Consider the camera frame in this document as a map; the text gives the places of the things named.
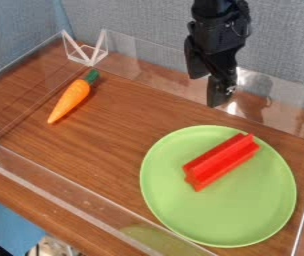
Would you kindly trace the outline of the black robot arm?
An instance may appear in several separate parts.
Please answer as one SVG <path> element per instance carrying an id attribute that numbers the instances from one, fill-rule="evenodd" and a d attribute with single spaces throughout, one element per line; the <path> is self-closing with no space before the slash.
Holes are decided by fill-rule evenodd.
<path id="1" fill-rule="evenodd" d="M 184 56 L 190 79 L 208 77 L 206 105 L 229 101 L 237 87 L 236 54 L 250 35 L 245 0 L 193 0 Z"/>

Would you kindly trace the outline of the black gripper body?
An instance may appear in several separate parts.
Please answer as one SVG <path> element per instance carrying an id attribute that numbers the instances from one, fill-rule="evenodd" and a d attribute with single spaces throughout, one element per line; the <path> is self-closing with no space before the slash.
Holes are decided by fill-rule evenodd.
<path id="1" fill-rule="evenodd" d="M 194 15 L 186 28 L 209 74 L 220 80 L 236 80 L 236 53 L 250 34 L 245 16 L 238 11 L 214 18 Z"/>

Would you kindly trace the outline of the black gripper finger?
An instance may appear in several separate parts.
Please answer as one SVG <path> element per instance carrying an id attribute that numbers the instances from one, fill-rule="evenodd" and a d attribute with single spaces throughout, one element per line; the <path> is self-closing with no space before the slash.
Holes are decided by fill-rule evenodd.
<path id="1" fill-rule="evenodd" d="M 209 74 L 201 56 L 193 44 L 192 37 L 188 36 L 184 41 L 184 56 L 188 75 L 190 79 L 198 79 Z"/>
<path id="2" fill-rule="evenodd" d="M 236 91 L 236 87 L 234 79 L 220 80 L 214 76 L 209 76 L 206 83 L 206 105 L 214 108 L 225 104 Z"/>

